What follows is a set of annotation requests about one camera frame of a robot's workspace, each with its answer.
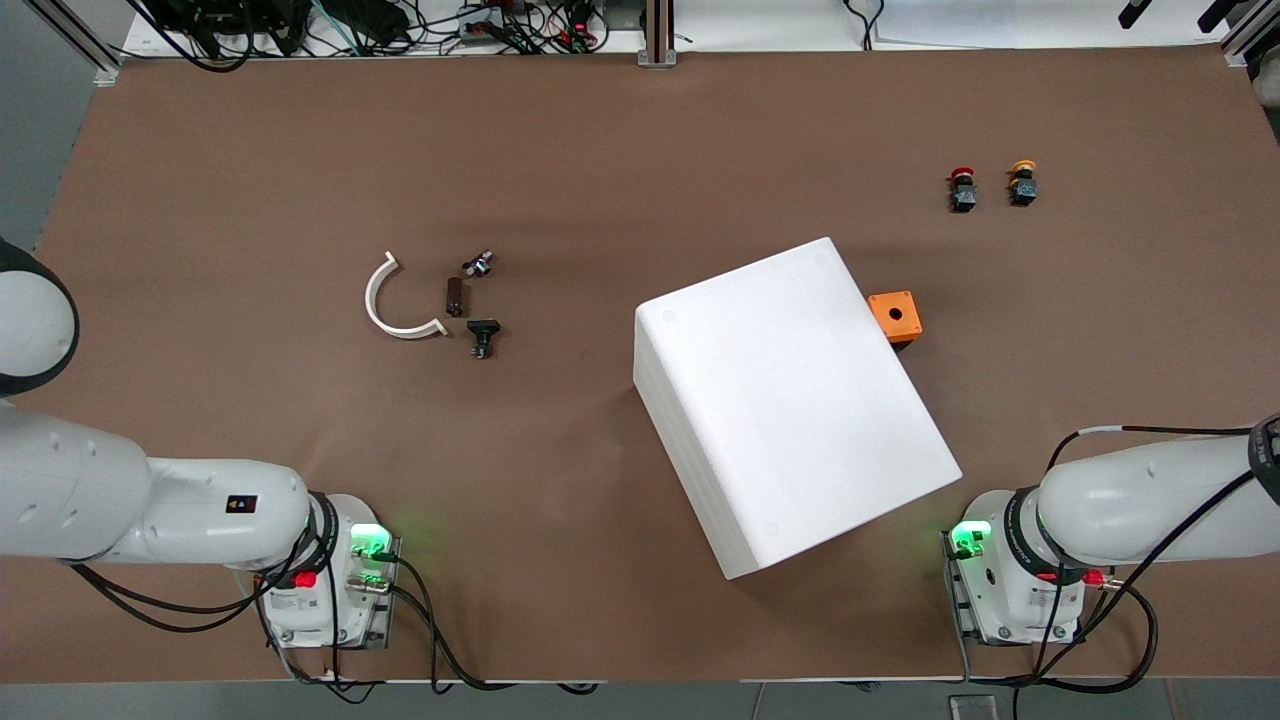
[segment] brown tabletop surface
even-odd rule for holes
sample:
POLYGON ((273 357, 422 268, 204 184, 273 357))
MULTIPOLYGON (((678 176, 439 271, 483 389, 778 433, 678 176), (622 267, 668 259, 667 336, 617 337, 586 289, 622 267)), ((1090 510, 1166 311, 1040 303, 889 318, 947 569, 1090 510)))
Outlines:
MULTIPOLYGON (((937 533, 1041 479, 1068 432, 1280 410, 1280 151, 1215 47, 128 63, 99 91, 40 259, 79 305, 69 369, 15 404, 148 454, 252 457, 366 500, 490 679, 960 674, 937 533), (1006 172, 1041 197, 1007 205, 1006 172), (947 176, 980 204, 947 213, 947 176), (777 566, 721 575, 635 388, 635 306, 822 236, 909 288, 900 357, 965 477, 777 566), (476 361, 445 279, 483 249, 476 361), (384 316, 365 282, 404 269, 384 316)), ((1073 456, 1108 446, 1084 441, 1073 456)), ((183 602, 216 566, 104 566, 183 602)), ((49 560, 0 562, 0 680, 282 678, 252 616, 142 625, 49 560)), ((1164 565, 1161 675, 1280 674, 1280 557, 1164 565)), ((1137 612, 1061 667, 1119 675, 1137 612)), ((422 678, 398 614, 365 678, 422 678)), ((982 648, 975 670, 1025 671, 982 648)))

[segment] orange block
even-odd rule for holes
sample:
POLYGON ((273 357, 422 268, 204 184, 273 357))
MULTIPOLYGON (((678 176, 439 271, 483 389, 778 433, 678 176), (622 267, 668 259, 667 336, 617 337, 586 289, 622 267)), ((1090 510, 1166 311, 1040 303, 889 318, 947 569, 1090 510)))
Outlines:
POLYGON ((920 337, 924 332, 920 325, 920 315, 915 311, 915 300, 911 292, 882 292, 867 299, 872 307, 872 315, 884 331, 884 337, 890 345, 908 343, 920 337))

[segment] gray floor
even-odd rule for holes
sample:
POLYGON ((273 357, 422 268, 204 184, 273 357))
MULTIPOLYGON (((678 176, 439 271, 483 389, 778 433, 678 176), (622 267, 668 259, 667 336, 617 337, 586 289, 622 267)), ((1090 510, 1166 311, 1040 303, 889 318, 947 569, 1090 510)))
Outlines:
MULTIPOLYGON (((123 37, 116 4, 82 6, 109 41, 123 37)), ((0 236, 31 249, 52 202, 92 88, 92 69, 19 0, 0 0, 0 236)), ((557 717, 641 720, 824 720, 886 717, 945 720, 951 694, 993 694, 1010 717, 1010 693, 941 683, 893 683, 863 693, 833 684, 769 684, 756 708, 758 685, 623 684, 590 697, 556 688, 479 693, 458 688, 433 697, 422 685, 379 688, 353 710, 319 688, 292 683, 142 683, 113 685, 0 687, 0 717, 65 720, 132 717, 448 717, 508 720, 557 717)), ((1280 717, 1280 682, 1148 680, 1120 696, 1073 696, 1036 688, 1023 696, 1021 716, 1036 720, 1262 720, 1280 717)))

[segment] green led indicator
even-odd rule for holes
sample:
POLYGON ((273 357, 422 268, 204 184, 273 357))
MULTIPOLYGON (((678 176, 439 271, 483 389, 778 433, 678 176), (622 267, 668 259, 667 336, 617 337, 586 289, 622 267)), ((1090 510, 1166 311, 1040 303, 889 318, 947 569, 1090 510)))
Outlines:
POLYGON ((991 523, 986 520, 964 520, 951 529, 951 546, 956 548, 956 560, 968 560, 982 555, 982 542, 991 537, 991 523))
POLYGON ((383 552, 392 544, 392 534, 378 523, 356 523, 351 527, 351 551, 364 555, 383 552))

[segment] white curved hook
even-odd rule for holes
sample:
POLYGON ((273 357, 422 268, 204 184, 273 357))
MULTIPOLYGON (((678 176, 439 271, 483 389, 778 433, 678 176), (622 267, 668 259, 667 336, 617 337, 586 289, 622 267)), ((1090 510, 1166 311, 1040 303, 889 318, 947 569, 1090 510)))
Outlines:
POLYGON ((387 275, 392 274, 396 268, 399 268, 399 263, 396 260, 396 256, 388 251, 387 261, 374 272, 371 278, 369 278, 369 284, 365 286, 365 311, 369 313, 369 319, 372 320, 375 325, 381 328, 384 333, 401 340, 417 340, 434 333, 449 334, 448 331, 444 329, 444 325, 440 324, 439 318, 416 328, 393 328, 378 316, 378 288, 383 287, 383 281, 385 281, 387 275))

